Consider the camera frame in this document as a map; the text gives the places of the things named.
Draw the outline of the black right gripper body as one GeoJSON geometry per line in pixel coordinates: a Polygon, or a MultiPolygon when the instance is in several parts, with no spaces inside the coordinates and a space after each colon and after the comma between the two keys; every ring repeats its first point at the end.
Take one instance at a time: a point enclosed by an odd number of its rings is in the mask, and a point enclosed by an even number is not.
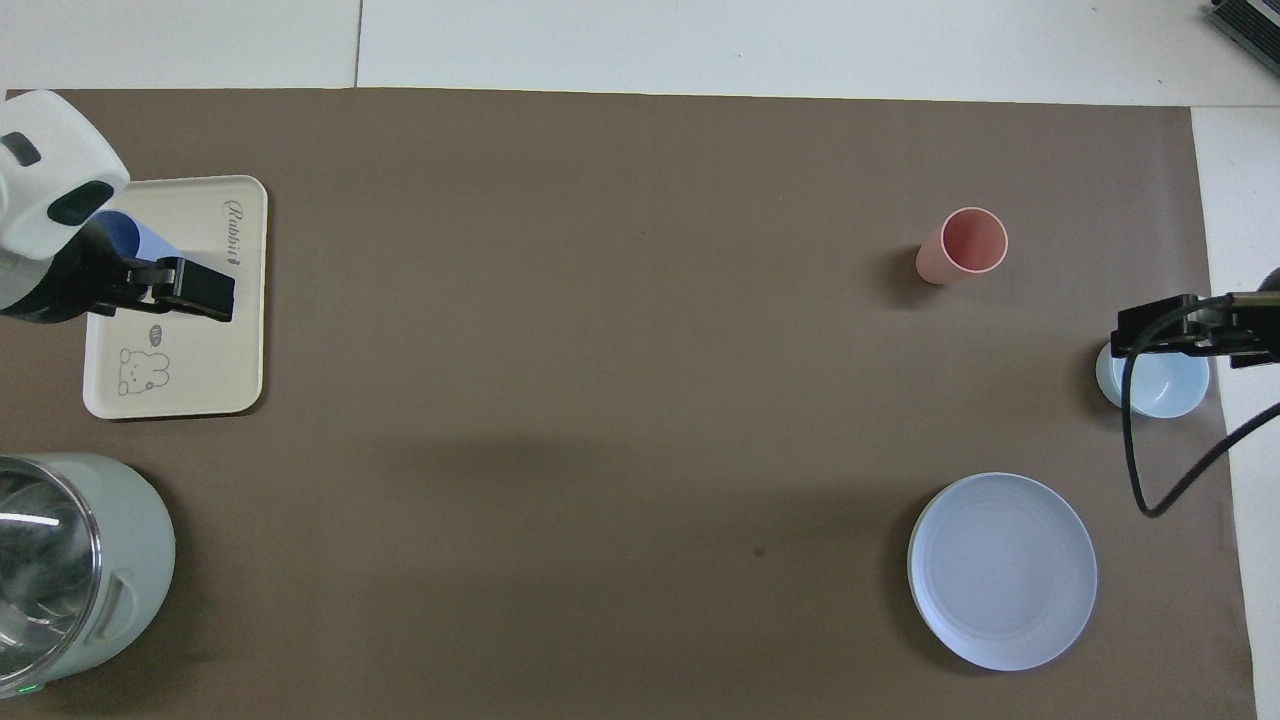
{"type": "Polygon", "coordinates": [[[1233,369],[1280,364],[1280,290],[1230,292],[1220,297],[1215,351],[1233,369]]]}

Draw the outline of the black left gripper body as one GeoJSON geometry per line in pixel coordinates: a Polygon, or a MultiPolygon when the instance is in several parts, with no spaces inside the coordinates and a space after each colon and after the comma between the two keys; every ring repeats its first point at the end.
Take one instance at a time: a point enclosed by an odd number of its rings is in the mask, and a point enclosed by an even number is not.
{"type": "Polygon", "coordinates": [[[90,222],[52,256],[44,277],[23,297],[0,306],[0,316],[36,324],[69,322],[86,313],[114,316],[119,309],[151,313],[146,288],[129,282],[141,264],[124,258],[108,229],[90,222]]]}

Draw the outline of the blue ribbed cup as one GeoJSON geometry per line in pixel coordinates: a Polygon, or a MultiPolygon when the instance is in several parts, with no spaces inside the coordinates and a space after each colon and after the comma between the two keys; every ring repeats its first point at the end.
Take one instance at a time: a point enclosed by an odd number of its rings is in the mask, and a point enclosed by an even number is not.
{"type": "Polygon", "coordinates": [[[114,251],[122,258],[148,263],[164,258],[187,258],[183,251],[129,213],[104,210],[95,213],[90,220],[105,233],[114,251]]]}

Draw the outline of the pink cup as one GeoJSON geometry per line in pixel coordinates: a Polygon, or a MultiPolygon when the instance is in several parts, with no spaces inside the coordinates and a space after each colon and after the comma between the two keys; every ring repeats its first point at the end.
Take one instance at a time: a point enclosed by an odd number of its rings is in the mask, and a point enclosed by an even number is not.
{"type": "Polygon", "coordinates": [[[1004,222],[983,208],[959,208],[919,247],[916,274],[931,284],[955,284],[998,268],[1009,252],[1004,222]]]}

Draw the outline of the cream rabbit print tray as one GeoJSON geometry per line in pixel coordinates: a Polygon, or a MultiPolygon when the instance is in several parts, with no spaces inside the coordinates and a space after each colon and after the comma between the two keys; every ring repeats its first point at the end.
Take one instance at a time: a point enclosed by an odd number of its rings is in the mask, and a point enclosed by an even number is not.
{"type": "Polygon", "coordinates": [[[125,211],[236,279],[232,322],[129,309],[87,320],[82,400],[102,419],[241,413],[262,391],[268,192],[251,176],[136,181],[125,211]]]}

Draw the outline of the light blue bowl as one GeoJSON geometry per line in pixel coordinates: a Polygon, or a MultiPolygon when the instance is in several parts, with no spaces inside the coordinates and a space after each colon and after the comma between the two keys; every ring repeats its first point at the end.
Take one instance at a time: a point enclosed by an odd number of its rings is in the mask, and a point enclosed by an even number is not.
{"type": "MultiPolygon", "coordinates": [[[[1123,406],[1125,360],[1111,354],[1108,343],[1100,348],[1094,378],[1100,392],[1115,407],[1123,406]]],[[[1132,374],[1130,410],[1156,419],[1184,416],[1196,410],[1208,393],[1210,361],[1184,354],[1143,354],[1132,374]]]]}

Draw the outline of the pale green cooking pot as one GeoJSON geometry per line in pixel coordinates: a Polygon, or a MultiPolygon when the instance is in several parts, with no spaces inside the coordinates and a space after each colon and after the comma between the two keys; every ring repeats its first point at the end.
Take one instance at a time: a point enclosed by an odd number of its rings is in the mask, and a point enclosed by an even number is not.
{"type": "Polygon", "coordinates": [[[81,625],[49,664],[6,688],[0,700],[114,659],[155,619],[177,560],[172,518],[156,489],[133,468],[96,454],[0,455],[32,462],[79,500],[93,546],[95,588],[81,625]]]}

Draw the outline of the glass pot lid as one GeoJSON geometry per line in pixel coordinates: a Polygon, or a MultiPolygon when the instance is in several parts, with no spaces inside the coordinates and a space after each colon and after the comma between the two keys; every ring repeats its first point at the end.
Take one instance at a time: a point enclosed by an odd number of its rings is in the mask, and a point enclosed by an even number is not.
{"type": "Polygon", "coordinates": [[[49,664],[95,588],[79,500],[32,462],[0,459],[0,688],[49,664]]]}

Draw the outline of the pale blue plate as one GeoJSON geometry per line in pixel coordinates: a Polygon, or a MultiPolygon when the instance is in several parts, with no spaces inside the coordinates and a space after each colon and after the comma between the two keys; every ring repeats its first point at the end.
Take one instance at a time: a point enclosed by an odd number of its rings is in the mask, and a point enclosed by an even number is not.
{"type": "Polygon", "coordinates": [[[1064,497],[1029,477],[984,471],[927,502],[908,543],[906,578],[942,646],[984,670],[1021,673],[1080,638],[1100,566],[1064,497]]]}

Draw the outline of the dark grey device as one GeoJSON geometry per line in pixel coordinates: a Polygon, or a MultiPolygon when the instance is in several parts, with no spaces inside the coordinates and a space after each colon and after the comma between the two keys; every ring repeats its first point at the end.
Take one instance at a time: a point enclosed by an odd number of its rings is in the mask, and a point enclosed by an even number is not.
{"type": "Polygon", "coordinates": [[[1210,0],[1208,20],[1238,44],[1280,55],[1280,0],[1210,0]]]}

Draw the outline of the brown table mat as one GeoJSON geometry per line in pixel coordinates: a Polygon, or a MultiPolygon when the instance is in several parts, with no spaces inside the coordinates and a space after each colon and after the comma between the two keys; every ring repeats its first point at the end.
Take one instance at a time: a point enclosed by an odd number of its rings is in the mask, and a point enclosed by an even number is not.
{"type": "Polygon", "coordinates": [[[0,452],[116,457],[174,518],[154,624],[0,720],[1247,720],[1231,482],[1143,518],[1094,359],[1207,293],[1172,108],[73,91],[141,179],[270,195],[244,416],[101,421],[84,328],[0,320],[0,452]],[[931,284],[959,208],[993,272],[931,284]],[[915,520],[984,471],[1089,532],[1094,611],[984,670],[915,520]]]}

